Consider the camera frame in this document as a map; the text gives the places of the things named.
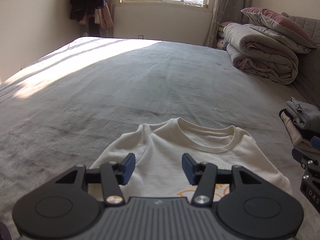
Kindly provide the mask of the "white cream sweatshirt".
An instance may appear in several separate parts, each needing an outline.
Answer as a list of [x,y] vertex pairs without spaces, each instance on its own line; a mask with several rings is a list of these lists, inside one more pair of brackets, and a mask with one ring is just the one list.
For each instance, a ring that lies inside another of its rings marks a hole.
[[198,163],[212,163],[224,170],[241,165],[292,194],[289,179],[268,160],[247,131],[235,126],[213,129],[182,118],[141,124],[135,132],[124,133],[112,142],[91,167],[120,162],[128,153],[135,154],[136,166],[128,184],[121,188],[125,198],[191,199],[196,187],[189,184],[182,169],[185,153]]

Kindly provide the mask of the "hanging dark clothes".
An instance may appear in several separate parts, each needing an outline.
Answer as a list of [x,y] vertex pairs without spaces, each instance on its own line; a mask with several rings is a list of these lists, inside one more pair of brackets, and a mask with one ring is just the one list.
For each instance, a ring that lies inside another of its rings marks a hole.
[[81,35],[111,37],[114,23],[107,0],[69,0],[70,20],[81,25]]

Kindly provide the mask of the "folded beige garment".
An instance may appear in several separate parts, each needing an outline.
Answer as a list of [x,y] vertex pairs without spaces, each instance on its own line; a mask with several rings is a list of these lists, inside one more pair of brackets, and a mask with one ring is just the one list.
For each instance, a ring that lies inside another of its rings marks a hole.
[[285,114],[285,112],[280,113],[280,118],[283,121],[291,138],[291,141],[296,148],[307,152],[319,154],[319,150],[312,147],[311,142],[302,137],[301,133],[294,126],[292,120]]

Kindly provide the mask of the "folded black garment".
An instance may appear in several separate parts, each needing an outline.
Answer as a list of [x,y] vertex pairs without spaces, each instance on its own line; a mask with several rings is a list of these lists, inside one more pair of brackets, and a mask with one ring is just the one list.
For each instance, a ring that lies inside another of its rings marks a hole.
[[[279,116],[280,116],[280,113],[281,112],[285,112],[285,114],[292,120],[292,122],[294,121],[294,118],[292,117],[292,115],[286,110],[286,109],[282,109],[280,112],[279,112]],[[316,133],[316,132],[313,132],[313,131],[310,131],[310,130],[306,130],[306,129],[302,129],[300,127],[298,127],[296,124],[294,124],[294,126],[298,129],[298,131],[301,133],[302,137],[308,141],[311,142],[311,139],[313,137],[318,137],[319,138],[319,133]]]

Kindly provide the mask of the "folded grey garment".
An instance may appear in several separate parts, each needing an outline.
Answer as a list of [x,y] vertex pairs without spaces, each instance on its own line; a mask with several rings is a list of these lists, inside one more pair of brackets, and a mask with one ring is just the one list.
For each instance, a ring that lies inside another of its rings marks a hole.
[[320,112],[316,106],[291,97],[286,103],[286,110],[299,128],[319,133]]

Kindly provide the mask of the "grey bed blanket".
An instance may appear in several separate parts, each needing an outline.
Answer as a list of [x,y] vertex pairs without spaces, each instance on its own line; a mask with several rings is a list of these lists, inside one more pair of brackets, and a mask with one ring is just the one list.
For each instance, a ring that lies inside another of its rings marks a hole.
[[76,164],[90,166],[140,124],[183,118],[248,131],[304,207],[299,239],[319,239],[319,213],[300,192],[303,171],[279,111],[292,86],[248,75],[227,52],[182,43],[83,37],[1,84],[1,222],[13,205]]

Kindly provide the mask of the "grey quilted headboard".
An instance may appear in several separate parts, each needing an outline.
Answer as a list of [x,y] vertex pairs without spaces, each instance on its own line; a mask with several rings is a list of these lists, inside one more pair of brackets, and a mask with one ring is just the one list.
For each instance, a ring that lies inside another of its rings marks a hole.
[[316,49],[308,54],[298,54],[299,71],[293,86],[304,99],[319,107],[319,20],[300,16],[283,16],[300,25],[315,43]]

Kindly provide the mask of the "folded grey pink quilt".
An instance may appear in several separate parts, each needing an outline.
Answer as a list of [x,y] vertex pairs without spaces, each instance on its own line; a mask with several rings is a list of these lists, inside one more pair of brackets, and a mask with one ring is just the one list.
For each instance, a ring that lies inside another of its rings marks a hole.
[[283,35],[252,24],[228,24],[224,30],[227,53],[234,67],[248,74],[288,85],[298,74],[297,55],[285,44]]

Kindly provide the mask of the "pink grey pillow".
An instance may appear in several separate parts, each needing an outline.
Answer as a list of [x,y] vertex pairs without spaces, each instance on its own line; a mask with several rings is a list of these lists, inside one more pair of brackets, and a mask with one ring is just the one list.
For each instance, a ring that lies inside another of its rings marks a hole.
[[282,14],[254,7],[242,9],[241,12],[250,20],[248,27],[279,41],[295,53],[308,54],[316,48],[306,30]]

